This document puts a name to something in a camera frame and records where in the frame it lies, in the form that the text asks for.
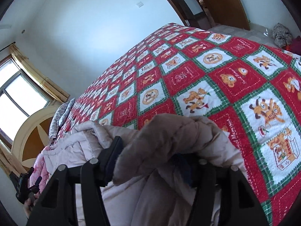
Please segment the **person's left hand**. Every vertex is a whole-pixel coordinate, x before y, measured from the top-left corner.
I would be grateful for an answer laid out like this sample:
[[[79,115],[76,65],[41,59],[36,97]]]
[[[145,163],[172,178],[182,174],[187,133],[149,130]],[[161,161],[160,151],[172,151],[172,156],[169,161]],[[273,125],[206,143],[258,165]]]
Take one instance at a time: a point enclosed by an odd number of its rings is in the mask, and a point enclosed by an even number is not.
[[[29,219],[29,216],[33,210],[33,207],[37,204],[38,202],[38,198],[40,197],[40,192],[38,192],[37,194],[33,194],[33,200],[29,197],[25,202],[24,202],[24,212],[25,215],[27,217],[27,219]]]

